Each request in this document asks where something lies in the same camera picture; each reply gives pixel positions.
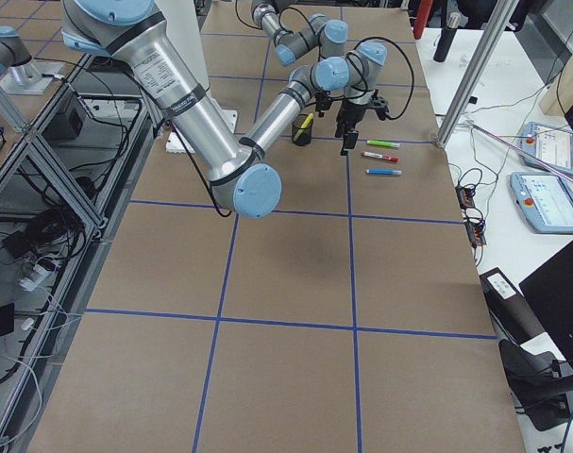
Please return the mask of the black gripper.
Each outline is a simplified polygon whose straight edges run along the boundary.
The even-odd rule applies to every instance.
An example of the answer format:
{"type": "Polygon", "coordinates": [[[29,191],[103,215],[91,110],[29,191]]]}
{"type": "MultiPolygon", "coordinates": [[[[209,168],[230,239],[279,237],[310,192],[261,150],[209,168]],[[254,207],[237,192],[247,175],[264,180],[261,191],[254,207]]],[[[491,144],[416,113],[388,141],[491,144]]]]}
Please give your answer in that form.
{"type": "Polygon", "coordinates": [[[347,156],[355,149],[359,137],[357,128],[365,113],[373,110],[381,121],[387,119],[389,113],[388,101],[378,95],[379,90],[375,90],[365,104],[356,104],[352,100],[343,100],[336,118],[336,137],[343,137],[343,144],[340,151],[341,156],[347,156]]]}
{"type": "Polygon", "coordinates": [[[318,117],[324,117],[331,109],[333,99],[330,92],[318,92],[315,95],[315,112],[318,117]]]}

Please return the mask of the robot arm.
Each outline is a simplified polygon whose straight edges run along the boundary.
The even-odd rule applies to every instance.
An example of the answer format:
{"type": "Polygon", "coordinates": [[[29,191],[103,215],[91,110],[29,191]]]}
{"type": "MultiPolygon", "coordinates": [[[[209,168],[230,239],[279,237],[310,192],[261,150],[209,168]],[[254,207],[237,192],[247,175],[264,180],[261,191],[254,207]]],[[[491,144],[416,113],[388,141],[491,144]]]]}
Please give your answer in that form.
{"type": "Polygon", "coordinates": [[[319,92],[344,95],[336,134],[347,154],[357,138],[355,125],[367,109],[386,115],[382,99],[373,97],[387,59],[374,40],[347,52],[347,25],[314,14],[307,27],[293,32],[281,26],[284,4],[255,1],[251,18],[272,39],[284,66],[319,49],[314,65],[294,69],[288,84],[249,132],[236,138],[222,111],[208,97],[167,36],[167,20],[152,1],[64,1],[64,43],[83,53],[125,63],[148,96],[208,167],[209,188],[217,204],[242,216],[260,218],[278,204],[282,183],[264,163],[266,151],[319,92]]]}
{"type": "Polygon", "coordinates": [[[345,55],[348,25],[316,13],[307,20],[306,27],[293,31],[281,22],[281,13],[289,7],[288,3],[279,8],[275,1],[255,1],[251,18],[271,39],[282,66],[296,63],[314,49],[319,58],[313,65],[300,66],[291,72],[287,86],[263,113],[263,120],[275,120],[286,114],[296,116],[311,100],[320,113],[330,109],[334,102],[346,102],[344,95],[336,96],[334,92],[345,92],[350,81],[345,55]]]}

